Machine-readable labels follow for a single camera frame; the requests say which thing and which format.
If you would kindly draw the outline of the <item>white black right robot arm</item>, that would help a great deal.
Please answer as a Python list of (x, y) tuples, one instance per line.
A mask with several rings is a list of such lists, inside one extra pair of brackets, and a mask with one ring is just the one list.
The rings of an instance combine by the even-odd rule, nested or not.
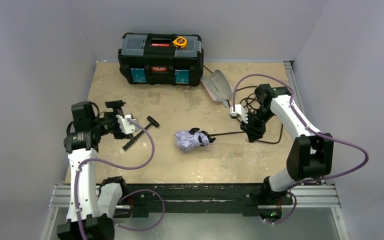
[(279, 118), (293, 139), (285, 168), (267, 177), (265, 187), (280, 193), (299, 181), (330, 174), (334, 149), (331, 134), (308, 129), (311, 124), (301, 110), (294, 107), (295, 101), (289, 89), (261, 84), (254, 94), (259, 108), (248, 113), (240, 110), (240, 128), (247, 134), (248, 141), (260, 140), (266, 132), (266, 123), (274, 116)]

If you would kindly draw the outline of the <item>purple umbrella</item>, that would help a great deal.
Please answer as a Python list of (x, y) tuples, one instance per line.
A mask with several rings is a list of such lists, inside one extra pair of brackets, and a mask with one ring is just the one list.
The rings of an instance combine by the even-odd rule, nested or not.
[(232, 131), (222, 133), (208, 133), (198, 127), (190, 130), (180, 130), (174, 134), (175, 145), (181, 152), (190, 152), (196, 148), (203, 148), (213, 144), (217, 137), (242, 134), (244, 131)]

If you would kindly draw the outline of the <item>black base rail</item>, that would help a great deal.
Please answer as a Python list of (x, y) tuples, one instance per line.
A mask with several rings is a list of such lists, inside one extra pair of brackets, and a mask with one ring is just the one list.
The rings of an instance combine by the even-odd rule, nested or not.
[(153, 213), (241, 214), (279, 219), (281, 206), (293, 200), (285, 192), (270, 193), (263, 183), (128, 183), (122, 186), (115, 218), (147, 218)]

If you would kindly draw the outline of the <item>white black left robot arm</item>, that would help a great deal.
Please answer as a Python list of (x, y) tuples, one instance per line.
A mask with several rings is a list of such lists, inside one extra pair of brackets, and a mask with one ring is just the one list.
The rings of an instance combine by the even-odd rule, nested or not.
[(71, 106), (73, 120), (63, 141), (70, 166), (70, 200), (66, 222), (57, 226), (60, 240), (113, 240), (112, 214), (123, 195), (124, 179), (106, 180), (97, 192), (95, 166), (102, 136), (128, 139), (119, 120), (124, 117), (122, 100), (107, 101), (107, 112), (99, 112), (96, 103), (82, 101)]

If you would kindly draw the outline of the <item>black plastic toolbox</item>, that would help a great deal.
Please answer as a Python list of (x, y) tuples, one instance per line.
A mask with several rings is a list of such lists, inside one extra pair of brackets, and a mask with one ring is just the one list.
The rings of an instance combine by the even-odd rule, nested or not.
[[(173, 41), (187, 39), (187, 47)], [(204, 49), (198, 34), (125, 33), (118, 49), (119, 71), (131, 85), (197, 87), (204, 72)]]

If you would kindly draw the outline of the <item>pink umbrella case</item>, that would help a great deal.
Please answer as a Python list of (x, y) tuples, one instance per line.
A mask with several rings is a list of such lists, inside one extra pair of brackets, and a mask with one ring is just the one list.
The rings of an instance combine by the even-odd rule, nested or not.
[(234, 89), (219, 69), (213, 71), (210, 76), (202, 76), (200, 82), (214, 102), (223, 104), (225, 108), (230, 107), (229, 100)]

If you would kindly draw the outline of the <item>yellow tape measure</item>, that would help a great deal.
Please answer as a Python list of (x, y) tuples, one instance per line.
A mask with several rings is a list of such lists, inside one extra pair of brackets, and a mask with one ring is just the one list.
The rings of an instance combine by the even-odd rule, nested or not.
[(184, 49), (188, 45), (188, 40), (183, 36), (178, 36), (173, 42), (173, 46), (175, 46), (178, 49)]

